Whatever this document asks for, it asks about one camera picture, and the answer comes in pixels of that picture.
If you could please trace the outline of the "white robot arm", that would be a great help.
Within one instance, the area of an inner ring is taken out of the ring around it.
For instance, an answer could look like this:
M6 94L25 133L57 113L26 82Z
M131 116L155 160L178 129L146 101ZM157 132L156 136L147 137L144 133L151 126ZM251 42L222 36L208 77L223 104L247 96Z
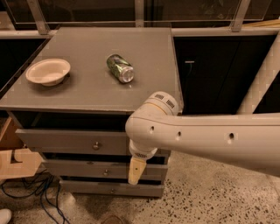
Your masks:
M181 151L272 176L280 176L280 114L256 114L279 72L279 40L269 49L236 115L179 116L169 94L152 94L125 125L132 155L129 183L141 178L158 149Z

